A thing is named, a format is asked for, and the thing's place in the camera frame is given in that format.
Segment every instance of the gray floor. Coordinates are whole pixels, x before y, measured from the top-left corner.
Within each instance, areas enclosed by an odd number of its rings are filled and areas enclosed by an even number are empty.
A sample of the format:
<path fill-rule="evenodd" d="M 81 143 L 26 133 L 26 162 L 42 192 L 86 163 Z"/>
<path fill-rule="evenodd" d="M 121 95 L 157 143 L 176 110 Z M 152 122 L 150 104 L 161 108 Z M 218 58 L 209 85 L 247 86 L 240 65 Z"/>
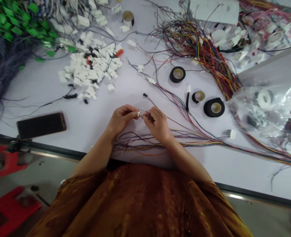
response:
<path fill-rule="evenodd" d="M 0 178 L 0 197 L 20 185 L 25 187 L 25 192 L 39 194 L 46 202 L 51 203 L 61 181 L 69 178 L 77 165 L 76 162 L 31 154 L 23 155 L 22 159 L 22 162 L 29 163 L 27 169 Z M 32 192 L 32 185 L 39 186 L 39 191 Z M 291 236 L 291 210 L 231 197 L 228 197 L 228 201 L 254 236 Z M 43 207 L 11 236 L 25 236 L 46 209 L 47 206 L 43 203 Z"/>

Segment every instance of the white table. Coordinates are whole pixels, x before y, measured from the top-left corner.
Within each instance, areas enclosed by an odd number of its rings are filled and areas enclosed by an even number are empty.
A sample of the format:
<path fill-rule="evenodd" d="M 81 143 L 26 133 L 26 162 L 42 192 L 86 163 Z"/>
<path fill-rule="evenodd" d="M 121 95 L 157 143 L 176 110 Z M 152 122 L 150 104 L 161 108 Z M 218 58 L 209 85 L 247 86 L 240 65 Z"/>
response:
<path fill-rule="evenodd" d="M 177 10 L 177 2 L 175 1 L 174 4 L 176 5 L 174 10 Z M 148 33 L 153 30 L 155 25 L 154 8 L 149 3 L 124 0 L 122 8 L 123 10 L 131 10 L 135 15 L 133 31 Z M 119 26 L 122 25 L 120 16 L 111 15 L 110 10 L 107 9 L 103 9 L 103 12 L 108 18 L 109 28 L 118 36 L 118 39 L 122 39 L 126 33 L 120 33 L 119 31 Z M 154 51 L 154 47 L 159 40 L 151 38 L 150 40 L 153 40 L 153 42 L 148 40 L 143 44 L 145 36 L 132 34 L 122 43 L 124 55 L 121 58 L 124 65 L 118 70 L 119 77 L 116 80 L 112 80 L 116 88 L 114 93 L 108 92 L 106 85 L 109 84 L 109 81 L 105 78 L 98 90 L 98 99 L 96 101 L 90 100 L 88 105 L 79 99 L 64 99 L 39 109 L 31 116 L 10 119 L 29 114 L 36 108 L 11 108 L 8 106 L 13 106 L 14 104 L 23 106 L 42 105 L 65 95 L 69 90 L 69 87 L 60 83 L 58 76 L 58 71 L 63 70 L 66 65 L 70 64 L 69 56 L 44 63 L 38 63 L 34 60 L 28 62 L 25 69 L 19 72 L 12 81 L 7 93 L 4 95 L 7 99 L 27 99 L 20 102 L 4 102 L 5 109 L 2 121 L 0 121 L 0 134 L 16 137 L 18 135 L 17 121 L 61 111 L 66 119 L 67 130 L 62 133 L 35 138 L 33 141 L 60 148 L 88 152 L 104 131 L 113 111 L 117 107 L 124 104 L 131 104 L 139 109 L 152 107 L 151 102 L 142 96 L 144 92 L 167 116 L 187 127 L 191 127 L 180 115 L 175 105 L 144 80 L 135 69 L 127 65 L 126 57 L 133 64 L 145 64 L 149 60 L 149 57 L 145 56 L 141 50 L 127 45 L 125 42 L 128 39 L 134 40 L 148 51 Z M 162 49 L 165 49 L 163 43 L 155 51 Z M 57 56 L 63 56 L 64 54 L 65 52 L 60 50 Z M 168 57 L 167 55 L 162 55 L 156 57 L 156 59 L 166 60 Z M 182 66 L 186 70 L 199 70 L 199 67 L 193 64 L 190 59 L 175 60 L 173 64 Z M 220 97 L 224 101 L 221 91 L 210 74 L 188 71 L 186 72 L 186 78 L 181 83 L 173 84 L 169 80 L 171 69 L 172 66 L 166 63 L 158 71 L 159 82 L 161 86 L 177 94 L 184 101 L 187 84 L 191 85 L 192 92 L 196 89 L 204 91 L 206 94 L 205 101 L 216 97 Z M 152 75 L 153 72 L 154 65 L 152 63 L 145 66 L 144 73 Z M 203 104 L 196 105 L 190 101 L 190 110 L 207 131 L 210 131 L 215 136 L 221 136 L 227 129 L 234 129 L 237 131 L 235 140 L 225 138 L 224 141 L 252 150 L 258 149 L 238 130 L 227 108 L 221 117 L 209 118 L 203 112 Z M 169 125 L 171 128 L 180 128 L 171 121 L 169 121 Z M 141 119 L 132 121 L 125 131 L 148 133 L 148 129 Z M 291 168 L 282 171 L 275 177 L 273 191 L 271 192 L 271 176 L 278 171 L 282 164 L 221 146 L 188 148 L 188 150 L 204 165 L 216 182 L 291 200 Z M 138 155 L 135 152 L 124 152 L 123 155 L 120 152 L 116 152 L 112 155 L 112 158 L 130 161 Z M 171 158 L 168 156 L 139 157 L 133 162 L 143 162 L 161 167 L 172 166 Z"/>

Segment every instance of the roll of tape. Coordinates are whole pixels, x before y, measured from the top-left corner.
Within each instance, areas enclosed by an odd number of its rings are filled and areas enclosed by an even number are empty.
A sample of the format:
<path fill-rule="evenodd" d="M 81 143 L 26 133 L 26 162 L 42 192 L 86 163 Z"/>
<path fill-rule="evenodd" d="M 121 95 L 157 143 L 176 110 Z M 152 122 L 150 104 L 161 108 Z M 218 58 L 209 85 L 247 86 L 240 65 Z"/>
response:
<path fill-rule="evenodd" d="M 186 76 L 186 72 L 182 67 L 174 67 L 170 73 L 170 79 L 174 83 L 180 83 Z"/>
<path fill-rule="evenodd" d="M 220 98 L 211 99 L 205 103 L 204 112 L 208 117 L 217 118 L 225 112 L 225 105 Z"/>
<path fill-rule="evenodd" d="M 205 93 L 202 91 L 197 91 L 193 93 L 192 100 L 198 104 L 199 102 L 203 101 L 205 99 Z"/>
<path fill-rule="evenodd" d="M 274 95 L 270 90 L 261 90 L 255 94 L 257 104 L 262 109 L 269 109 L 272 105 Z"/>
<path fill-rule="evenodd" d="M 122 21 L 125 25 L 131 28 L 135 24 L 133 13 L 131 11 L 124 11 L 122 13 Z"/>

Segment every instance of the smartphone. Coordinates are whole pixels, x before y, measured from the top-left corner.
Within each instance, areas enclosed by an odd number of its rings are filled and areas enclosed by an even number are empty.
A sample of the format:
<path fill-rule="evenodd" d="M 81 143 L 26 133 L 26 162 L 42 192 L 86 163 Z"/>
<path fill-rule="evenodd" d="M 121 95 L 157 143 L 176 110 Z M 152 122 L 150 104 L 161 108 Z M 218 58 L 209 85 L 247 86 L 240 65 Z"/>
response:
<path fill-rule="evenodd" d="M 40 137 L 66 130 L 63 113 L 44 115 L 17 122 L 21 140 Z"/>

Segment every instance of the red stool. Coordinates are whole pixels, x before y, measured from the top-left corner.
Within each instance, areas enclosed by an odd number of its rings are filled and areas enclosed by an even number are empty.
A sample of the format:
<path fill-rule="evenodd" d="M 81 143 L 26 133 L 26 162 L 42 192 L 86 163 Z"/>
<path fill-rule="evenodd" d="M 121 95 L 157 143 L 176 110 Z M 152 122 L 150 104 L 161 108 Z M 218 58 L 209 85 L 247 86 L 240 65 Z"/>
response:
<path fill-rule="evenodd" d="M 0 237 L 6 237 L 16 230 L 29 216 L 41 208 L 41 203 L 29 195 L 16 197 L 24 190 L 18 186 L 0 198 Z"/>
<path fill-rule="evenodd" d="M 0 177 L 6 176 L 11 173 L 15 173 L 17 171 L 21 171 L 27 168 L 28 164 L 25 165 L 17 165 L 18 161 L 18 152 L 10 153 L 4 151 L 6 149 L 5 146 L 0 146 L 0 153 L 5 153 L 5 165 L 0 170 Z"/>

